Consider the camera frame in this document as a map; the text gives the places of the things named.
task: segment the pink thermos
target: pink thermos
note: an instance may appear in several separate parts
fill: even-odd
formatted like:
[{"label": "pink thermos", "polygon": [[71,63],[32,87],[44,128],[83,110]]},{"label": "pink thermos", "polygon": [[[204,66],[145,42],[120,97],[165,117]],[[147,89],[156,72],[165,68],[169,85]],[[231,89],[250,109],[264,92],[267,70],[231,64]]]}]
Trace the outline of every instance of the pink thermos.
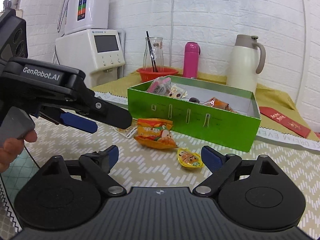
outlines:
[{"label": "pink thermos", "polygon": [[188,42],[184,47],[183,77],[197,78],[200,47],[198,43]]}]

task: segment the glass carafe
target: glass carafe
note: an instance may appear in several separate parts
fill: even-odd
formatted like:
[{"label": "glass carafe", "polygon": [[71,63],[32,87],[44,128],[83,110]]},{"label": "glass carafe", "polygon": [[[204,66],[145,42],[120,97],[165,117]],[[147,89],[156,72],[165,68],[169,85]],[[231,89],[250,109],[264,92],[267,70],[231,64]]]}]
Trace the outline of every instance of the glass carafe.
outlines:
[{"label": "glass carafe", "polygon": [[146,50],[143,57],[143,70],[163,72],[163,51],[161,37],[146,37]]}]

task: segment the human hand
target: human hand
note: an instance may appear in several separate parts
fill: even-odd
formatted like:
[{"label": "human hand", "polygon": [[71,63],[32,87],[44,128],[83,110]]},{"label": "human hand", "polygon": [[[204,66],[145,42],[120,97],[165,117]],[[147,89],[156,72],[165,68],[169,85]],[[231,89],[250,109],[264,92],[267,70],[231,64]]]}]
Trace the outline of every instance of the human hand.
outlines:
[{"label": "human hand", "polygon": [[35,130],[29,132],[24,139],[9,138],[4,142],[3,148],[0,148],[0,173],[6,171],[10,163],[23,151],[24,141],[37,141],[37,133]]}]

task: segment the green cardboard box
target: green cardboard box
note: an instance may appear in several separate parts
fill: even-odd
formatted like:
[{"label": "green cardboard box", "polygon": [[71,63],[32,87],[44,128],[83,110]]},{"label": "green cardboard box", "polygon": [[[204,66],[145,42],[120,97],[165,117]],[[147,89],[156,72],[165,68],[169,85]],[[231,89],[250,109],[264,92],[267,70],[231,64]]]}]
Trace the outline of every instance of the green cardboard box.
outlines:
[{"label": "green cardboard box", "polygon": [[[128,88],[128,108],[133,118],[173,121],[173,131],[249,152],[261,117],[252,92],[201,80],[170,76],[171,84],[186,89],[186,98],[175,99],[145,92],[152,81]],[[189,102],[212,97],[229,103],[238,113]]]}]

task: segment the white thermos jug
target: white thermos jug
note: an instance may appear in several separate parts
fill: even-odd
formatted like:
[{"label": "white thermos jug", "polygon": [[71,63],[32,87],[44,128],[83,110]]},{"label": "white thermos jug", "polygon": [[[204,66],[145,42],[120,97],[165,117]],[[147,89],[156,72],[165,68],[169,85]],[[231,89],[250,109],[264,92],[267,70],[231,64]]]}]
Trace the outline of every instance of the white thermos jug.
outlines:
[{"label": "white thermos jug", "polygon": [[266,50],[263,45],[257,43],[257,39],[258,36],[237,35],[227,74],[228,86],[255,93],[258,74],[263,70],[266,61]]}]

